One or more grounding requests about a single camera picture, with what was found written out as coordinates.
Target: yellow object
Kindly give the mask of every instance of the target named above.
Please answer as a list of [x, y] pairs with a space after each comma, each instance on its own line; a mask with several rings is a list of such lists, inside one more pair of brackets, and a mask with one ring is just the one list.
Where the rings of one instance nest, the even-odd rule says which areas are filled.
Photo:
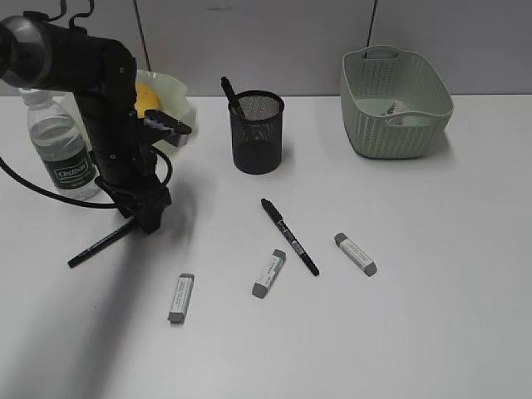
[[160, 100], [155, 91], [140, 82], [135, 83], [136, 103], [135, 109], [140, 118], [144, 118], [147, 110], [160, 110]]

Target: pen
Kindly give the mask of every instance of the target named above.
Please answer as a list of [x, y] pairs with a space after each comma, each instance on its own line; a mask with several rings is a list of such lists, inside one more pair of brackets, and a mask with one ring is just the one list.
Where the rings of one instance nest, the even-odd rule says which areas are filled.
[[310, 259], [310, 256], [308, 256], [307, 252], [305, 252], [301, 244], [296, 240], [295, 236], [292, 234], [288, 226], [284, 223], [283, 216], [281, 216], [281, 214], [275, 209], [273, 204], [267, 199], [262, 198], [260, 200], [260, 203], [262, 204], [264, 210], [266, 211], [270, 219], [277, 226], [279, 231], [283, 234], [284, 238], [290, 243], [290, 245], [292, 245], [293, 250], [296, 251], [296, 254], [299, 255], [299, 258], [301, 258], [301, 260], [308, 267], [310, 273], [312, 273], [314, 276], [318, 276], [318, 268], [314, 264], [313, 260]]
[[135, 219], [130, 220], [129, 222], [124, 224], [122, 227], [120, 227], [116, 231], [104, 237], [103, 239], [98, 241], [96, 244], [93, 244], [91, 247], [85, 249], [83, 252], [76, 255], [74, 258], [70, 259], [68, 261], [68, 266], [70, 268], [75, 268], [77, 265], [82, 264], [89, 258], [101, 252], [103, 249], [107, 248], [109, 245], [115, 243], [122, 237], [125, 237], [126, 235], [128, 235], [128, 233], [130, 233], [136, 227], [137, 227], [136, 220]]
[[239, 98], [234, 94], [233, 87], [231, 86], [231, 83], [229, 83], [229, 79], [225, 76], [222, 77], [222, 89], [224, 89], [225, 96], [229, 100], [229, 104], [234, 109], [234, 112], [236, 112], [236, 115], [238, 115], [242, 121], [246, 121], [246, 115], [240, 105]]

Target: eraser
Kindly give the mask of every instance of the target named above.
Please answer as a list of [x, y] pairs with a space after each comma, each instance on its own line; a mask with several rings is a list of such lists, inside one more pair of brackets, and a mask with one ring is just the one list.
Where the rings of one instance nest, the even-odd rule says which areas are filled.
[[334, 241], [342, 252], [357, 264], [368, 277], [371, 277], [377, 272], [375, 262], [358, 248], [344, 233], [336, 234], [336, 236], [334, 236]]
[[257, 298], [264, 298], [273, 285], [279, 271], [283, 267], [286, 253], [275, 249], [266, 266], [253, 286], [252, 294]]
[[183, 273], [177, 280], [174, 300], [168, 313], [168, 320], [171, 323], [182, 323], [186, 317], [186, 311], [189, 308], [190, 295], [194, 287], [194, 275]]

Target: bottle label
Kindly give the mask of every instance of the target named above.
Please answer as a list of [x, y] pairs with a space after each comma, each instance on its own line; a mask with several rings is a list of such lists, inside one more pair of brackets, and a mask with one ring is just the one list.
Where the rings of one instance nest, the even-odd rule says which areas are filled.
[[94, 179], [96, 169], [86, 147], [67, 160], [42, 160], [53, 184], [61, 190], [74, 190]]

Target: bottle cap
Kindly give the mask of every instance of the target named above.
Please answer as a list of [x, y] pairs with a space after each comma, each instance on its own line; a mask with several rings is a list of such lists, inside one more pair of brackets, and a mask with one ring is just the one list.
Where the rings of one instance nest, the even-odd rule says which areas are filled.
[[48, 90], [18, 89], [18, 91], [27, 106], [41, 104], [52, 98], [52, 94]]

